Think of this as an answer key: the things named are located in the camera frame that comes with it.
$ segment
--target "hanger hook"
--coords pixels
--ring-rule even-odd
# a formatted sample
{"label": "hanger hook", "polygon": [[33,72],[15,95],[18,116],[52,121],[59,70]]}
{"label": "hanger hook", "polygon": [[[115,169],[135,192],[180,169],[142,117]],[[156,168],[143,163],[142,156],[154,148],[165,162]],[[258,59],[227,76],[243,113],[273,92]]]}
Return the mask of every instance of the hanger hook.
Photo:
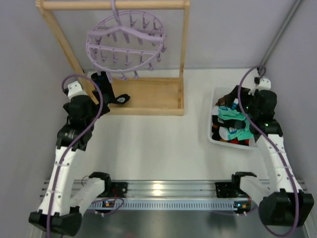
{"label": "hanger hook", "polygon": [[119,12],[115,8],[115,0],[111,0],[111,8],[112,8],[112,14],[114,16],[115,21],[118,23],[119,26],[122,25],[120,17],[119,17]]}

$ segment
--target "pile of laundry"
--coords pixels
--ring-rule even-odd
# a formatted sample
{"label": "pile of laundry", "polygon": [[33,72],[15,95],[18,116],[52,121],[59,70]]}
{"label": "pile of laundry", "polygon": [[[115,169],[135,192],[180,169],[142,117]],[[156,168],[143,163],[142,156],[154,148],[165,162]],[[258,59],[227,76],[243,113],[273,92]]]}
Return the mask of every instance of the pile of laundry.
{"label": "pile of laundry", "polygon": [[[251,97],[250,89],[242,88],[241,101]],[[249,139],[253,138],[250,132],[250,123],[241,113],[238,106],[238,86],[230,94],[220,98],[212,109],[212,139],[222,142],[249,146]]]}

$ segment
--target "plastic container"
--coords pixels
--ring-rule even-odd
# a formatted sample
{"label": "plastic container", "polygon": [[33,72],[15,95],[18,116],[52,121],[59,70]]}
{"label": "plastic container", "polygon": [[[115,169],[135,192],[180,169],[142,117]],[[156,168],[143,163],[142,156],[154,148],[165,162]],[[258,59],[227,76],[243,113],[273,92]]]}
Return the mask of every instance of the plastic container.
{"label": "plastic container", "polygon": [[218,140],[213,140],[212,138],[212,115],[211,111],[214,108],[215,104],[218,102],[218,99],[223,97],[226,94],[229,94],[232,91],[232,88],[226,88],[226,87],[215,87],[211,96],[212,104],[210,106],[209,110],[209,116],[208,116],[208,140],[211,143],[222,145],[222,146],[227,146],[227,147],[232,147],[232,148],[237,148],[237,149],[244,149],[244,150],[257,150],[256,143],[254,142],[254,139],[249,140],[249,146],[245,145],[237,145],[237,144],[232,144],[232,143],[227,143],[227,142],[222,142]]}

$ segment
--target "white tabletop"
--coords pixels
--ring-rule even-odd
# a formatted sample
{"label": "white tabletop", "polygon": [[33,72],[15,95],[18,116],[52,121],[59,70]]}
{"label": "white tabletop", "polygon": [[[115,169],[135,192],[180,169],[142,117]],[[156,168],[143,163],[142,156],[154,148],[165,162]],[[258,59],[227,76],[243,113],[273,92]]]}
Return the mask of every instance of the white tabletop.
{"label": "white tabletop", "polygon": [[[95,124],[87,157],[76,179],[93,171],[123,180],[231,179],[236,171],[267,179],[259,151],[212,144],[207,139],[211,94],[216,86],[234,87],[247,69],[185,71],[184,116],[104,115]],[[157,70],[153,76],[173,77],[177,70]],[[244,86],[252,87],[254,71]]]}

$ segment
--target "drying rack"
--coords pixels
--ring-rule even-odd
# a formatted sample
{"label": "drying rack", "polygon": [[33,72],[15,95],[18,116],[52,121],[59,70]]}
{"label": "drying rack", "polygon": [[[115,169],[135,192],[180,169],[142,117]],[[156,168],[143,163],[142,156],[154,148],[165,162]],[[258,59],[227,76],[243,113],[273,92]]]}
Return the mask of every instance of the drying rack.
{"label": "drying rack", "polygon": [[[55,10],[111,10],[110,1],[46,1],[35,0],[36,7],[53,32],[67,60],[77,74],[84,74],[75,53],[67,41],[53,11]],[[190,0],[116,1],[118,10],[178,9],[184,11],[183,35],[179,76],[129,78],[127,81],[114,80],[112,86],[117,95],[127,93],[130,101],[124,106],[112,106],[116,115],[183,115],[184,114],[184,65],[187,45]],[[84,90],[97,104],[92,91],[94,86],[87,80],[79,79]]]}

